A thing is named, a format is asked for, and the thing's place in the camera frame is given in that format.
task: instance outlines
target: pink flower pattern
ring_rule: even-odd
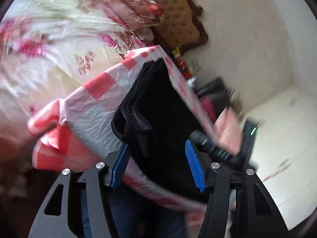
[[[45,52],[44,44],[33,40],[18,40],[13,44],[13,51],[28,57],[42,56]]]
[[[94,57],[95,54],[93,51],[87,51],[85,56],[74,56],[75,62],[79,66],[78,71],[80,75],[86,74],[86,71],[90,71],[93,65]]]
[[[131,40],[134,42],[134,44],[135,44],[134,46],[136,49],[144,47],[144,44],[136,36],[132,35]]]
[[[108,34],[101,34],[98,33],[98,39],[104,44],[109,47],[117,46],[117,43],[108,35]]]

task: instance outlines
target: red fabric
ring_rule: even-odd
[[[149,47],[149,50],[151,52],[154,52],[157,48],[158,48],[158,46],[152,46],[152,47]]]
[[[63,140],[64,140],[64,142],[61,142],[59,144],[59,148],[61,152],[67,155],[69,140],[70,140],[72,131],[67,127],[67,125],[60,125],[59,123],[57,124],[57,131],[59,132],[59,135],[63,137]]]
[[[214,106],[213,106],[212,102],[210,101],[210,99],[207,97],[203,97],[200,99],[200,102],[202,104],[202,107],[205,109],[205,111],[209,115],[212,122],[215,123],[217,120],[217,115],[215,113]]]
[[[33,162],[36,162],[37,169],[55,170],[56,166],[62,166],[64,164],[63,159],[54,157],[52,155],[35,154],[36,158],[33,157]]]
[[[135,55],[135,52],[134,51],[131,51],[130,53],[129,53],[129,55],[127,56],[127,58],[131,58],[132,56],[134,56]]]
[[[112,79],[112,77],[108,73],[103,72],[94,79],[85,83],[83,87],[91,94],[94,99],[98,100],[105,92],[107,92],[108,89],[113,86],[114,83],[115,81]]]
[[[142,52],[140,53],[140,55],[143,57],[143,58],[146,58],[148,56],[148,53],[147,52]]]
[[[131,70],[134,66],[137,65],[137,62],[133,58],[128,58],[122,62],[122,64],[128,69]]]

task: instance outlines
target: black fabric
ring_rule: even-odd
[[[16,227],[0,207],[0,230],[3,237],[18,238]]]
[[[215,91],[218,90],[226,90],[227,88],[222,80],[221,77],[216,77],[214,80],[208,82],[206,85],[204,85],[203,87],[201,87],[200,89],[198,89],[196,91],[196,95],[199,99],[201,99],[202,97],[211,94]]]
[[[172,87],[163,59],[143,65],[111,125],[152,181],[185,197],[208,201],[195,186],[184,150],[191,132],[203,129]]]

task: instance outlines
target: jeans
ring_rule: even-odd
[[[92,238],[86,193],[82,193],[81,208],[84,233]],[[109,204],[120,238],[139,238],[140,225],[153,224],[155,238],[186,238],[185,215],[155,204],[122,185],[109,195]]]

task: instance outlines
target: bedding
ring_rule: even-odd
[[[13,2],[0,23],[0,162],[31,138],[35,112],[144,47],[128,25],[104,0]]]
[[[157,26],[164,18],[163,7],[154,0],[103,0],[131,30]]]

